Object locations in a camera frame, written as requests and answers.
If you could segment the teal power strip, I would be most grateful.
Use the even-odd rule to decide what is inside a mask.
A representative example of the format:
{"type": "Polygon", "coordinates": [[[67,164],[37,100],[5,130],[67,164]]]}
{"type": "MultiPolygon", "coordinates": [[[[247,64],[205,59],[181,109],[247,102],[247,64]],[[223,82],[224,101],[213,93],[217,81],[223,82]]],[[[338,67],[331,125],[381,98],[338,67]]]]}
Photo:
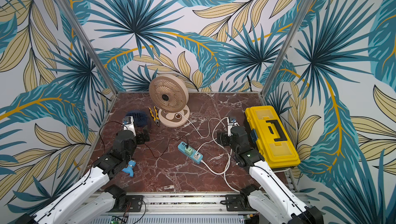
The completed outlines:
{"type": "Polygon", "coordinates": [[[192,148],[191,146],[187,145],[185,142],[181,142],[178,146],[178,150],[184,154],[187,158],[193,160],[195,163],[200,164],[203,155],[198,152],[196,149],[192,148]]]}

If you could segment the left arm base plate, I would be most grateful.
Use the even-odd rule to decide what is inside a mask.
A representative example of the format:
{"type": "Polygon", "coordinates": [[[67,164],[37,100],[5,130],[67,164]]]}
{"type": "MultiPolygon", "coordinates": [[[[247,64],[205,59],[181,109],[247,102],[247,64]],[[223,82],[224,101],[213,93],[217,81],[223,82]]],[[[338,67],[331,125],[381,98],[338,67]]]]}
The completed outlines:
{"type": "Polygon", "coordinates": [[[143,206],[143,195],[126,195],[116,210],[125,213],[138,213],[141,212],[143,206]]]}

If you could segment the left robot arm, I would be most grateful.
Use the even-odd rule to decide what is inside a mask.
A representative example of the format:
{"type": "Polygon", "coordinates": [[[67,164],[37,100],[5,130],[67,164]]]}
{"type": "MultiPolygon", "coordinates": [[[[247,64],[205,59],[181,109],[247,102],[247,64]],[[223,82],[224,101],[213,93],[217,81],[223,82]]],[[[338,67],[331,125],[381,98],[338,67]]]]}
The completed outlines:
{"type": "Polygon", "coordinates": [[[147,128],[135,134],[130,130],[119,131],[112,148],[97,159],[89,171],[60,197],[46,204],[33,214],[20,216],[17,224],[86,224],[110,210],[123,210],[131,206],[126,192],[111,185],[92,202],[84,202],[98,189],[106,185],[118,173],[128,167],[138,145],[150,140],[147,128]]]}

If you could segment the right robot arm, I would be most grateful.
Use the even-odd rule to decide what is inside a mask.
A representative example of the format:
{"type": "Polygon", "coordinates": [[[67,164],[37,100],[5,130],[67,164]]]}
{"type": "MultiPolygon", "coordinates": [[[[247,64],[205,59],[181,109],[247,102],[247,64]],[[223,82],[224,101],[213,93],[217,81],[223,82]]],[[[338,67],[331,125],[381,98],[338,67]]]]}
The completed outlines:
{"type": "Polygon", "coordinates": [[[322,224],[323,215],[315,206],[300,200],[277,177],[264,157],[254,149],[244,127],[218,132],[217,143],[229,146],[239,166],[264,189],[251,185],[241,190],[244,202],[259,212],[272,224],[322,224]]]}

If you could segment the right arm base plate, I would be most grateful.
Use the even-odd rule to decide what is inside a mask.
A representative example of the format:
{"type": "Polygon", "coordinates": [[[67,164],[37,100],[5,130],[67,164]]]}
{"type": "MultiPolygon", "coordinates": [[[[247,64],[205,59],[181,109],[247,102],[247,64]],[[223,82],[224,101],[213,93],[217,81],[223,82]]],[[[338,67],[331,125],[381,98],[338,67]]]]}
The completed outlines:
{"type": "Polygon", "coordinates": [[[240,194],[225,195],[225,199],[221,201],[222,205],[226,206],[228,212],[246,211],[246,204],[240,194]]]}

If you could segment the green power adapter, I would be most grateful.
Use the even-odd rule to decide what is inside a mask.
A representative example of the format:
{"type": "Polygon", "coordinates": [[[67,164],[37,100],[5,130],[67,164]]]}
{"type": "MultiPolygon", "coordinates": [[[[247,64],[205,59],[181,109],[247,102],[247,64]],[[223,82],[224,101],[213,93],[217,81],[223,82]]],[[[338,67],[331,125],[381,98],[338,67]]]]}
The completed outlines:
{"type": "Polygon", "coordinates": [[[185,148],[184,153],[187,156],[191,156],[193,154],[193,149],[191,147],[185,148]]]}

